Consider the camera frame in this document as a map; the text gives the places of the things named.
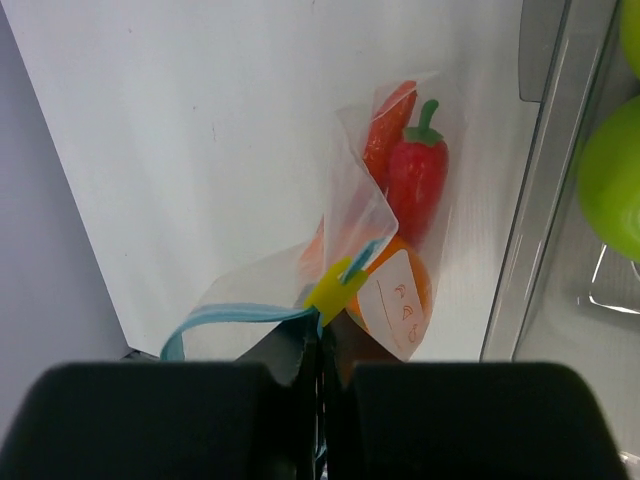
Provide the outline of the clear plastic food bin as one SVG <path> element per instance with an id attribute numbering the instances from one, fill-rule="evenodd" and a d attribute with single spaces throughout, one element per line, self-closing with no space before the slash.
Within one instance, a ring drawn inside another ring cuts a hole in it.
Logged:
<path id="1" fill-rule="evenodd" d="M 594 124 L 635 91 L 618 47 L 619 1 L 526 1 L 521 100 L 539 107 L 480 358 L 509 361 L 549 345 L 545 323 L 588 307 L 602 245 L 580 215 L 576 170 Z"/>

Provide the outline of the red chili pepper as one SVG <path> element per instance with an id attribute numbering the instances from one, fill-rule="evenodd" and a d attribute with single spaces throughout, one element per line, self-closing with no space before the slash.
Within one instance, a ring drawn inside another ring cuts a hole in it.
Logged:
<path id="1" fill-rule="evenodd" d="M 389 160 L 387 201 L 398 220 L 397 234 L 418 249 L 431 229 L 449 170 L 449 149 L 431 126 L 439 107 L 426 101 L 418 124 L 403 130 Z"/>

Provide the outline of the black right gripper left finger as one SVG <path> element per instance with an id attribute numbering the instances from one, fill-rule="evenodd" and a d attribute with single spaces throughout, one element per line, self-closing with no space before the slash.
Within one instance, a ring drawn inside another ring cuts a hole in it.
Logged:
<path id="1" fill-rule="evenodd" d="M 5 479 L 312 479 L 317 335 L 278 325 L 234 361 L 69 363 L 29 390 Z"/>

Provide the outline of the orange carrot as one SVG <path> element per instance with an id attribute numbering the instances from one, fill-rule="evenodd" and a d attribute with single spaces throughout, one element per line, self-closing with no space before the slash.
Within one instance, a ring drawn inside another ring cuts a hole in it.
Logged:
<path id="1" fill-rule="evenodd" d="M 416 82 L 403 81 L 373 115 L 362 160 L 383 194 L 388 189 L 388 165 L 393 148 L 408 126 L 417 100 Z M 315 276 L 323 267 L 324 218 L 321 218 L 313 240 L 299 259 L 299 268 Z"/>

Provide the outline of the clear zip top bag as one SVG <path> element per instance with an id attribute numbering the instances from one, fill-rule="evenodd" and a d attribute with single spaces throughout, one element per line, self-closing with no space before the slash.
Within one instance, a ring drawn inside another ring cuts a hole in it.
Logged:
<path id="1" fill-rule="evenodd" d="M 449 149 L 448 176 L 435 221 L 421 247 L 414 248 L 431 279 L 433 312 L 465 119 L 450 77 L 431 71 L 407 80 L 416 82 L 417 92 L 408 126 L 418 124 L 426 101 L 437 100 L 439 107 L 431 126 L 443 135 Z M 328 153 L 328 191 L 315 222 L 316 232 L 324 218 L 321 272 L 308 276 L 299 268 L 299 259 L 314 233 L 309 240 L 219 277 L 169 335 L 160 353 L 163 360 L 235 359 L 278 325 L 305 315 L 312 316 L 317 333 L 324 333 L 341 315 L 356 323 L 348 305 L 366 283 L 367 269 L 398 235 L 398 220 L 387 201 L 388 189 L 381 192 L 362 155 L 373 115 L 402 82 L 379 87 L 369 104 L 349 105 L 336 113 Z"/>

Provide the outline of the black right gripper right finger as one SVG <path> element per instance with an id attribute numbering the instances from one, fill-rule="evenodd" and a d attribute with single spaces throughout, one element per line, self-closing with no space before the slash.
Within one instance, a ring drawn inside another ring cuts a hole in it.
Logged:
<path id="1" fill-rule="evenodd" d="M 586 382 L 559 364 L 402 362 L 349 316 L 322 336 L 332 479 L 621 479 Z"/>

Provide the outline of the green pear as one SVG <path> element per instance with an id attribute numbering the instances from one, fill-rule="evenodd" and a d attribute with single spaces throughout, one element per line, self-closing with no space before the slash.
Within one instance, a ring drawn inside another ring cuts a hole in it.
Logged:
<path id="1" fill-rule="evenodd" d="M 636 77 L 640 76 L 639 28 L 639 0 L 623 0 L 619 26 L 620 44 L 624 56 Z"/>

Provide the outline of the green apple front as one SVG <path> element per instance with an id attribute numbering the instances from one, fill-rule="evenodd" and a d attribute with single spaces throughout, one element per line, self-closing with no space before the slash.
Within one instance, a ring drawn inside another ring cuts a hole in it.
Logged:
<path id="1" fill-rule="evenodd" d="M 639 261 L 639 98 L 592 133 L 577 172 L 581 210 L 600 240 Z"/>

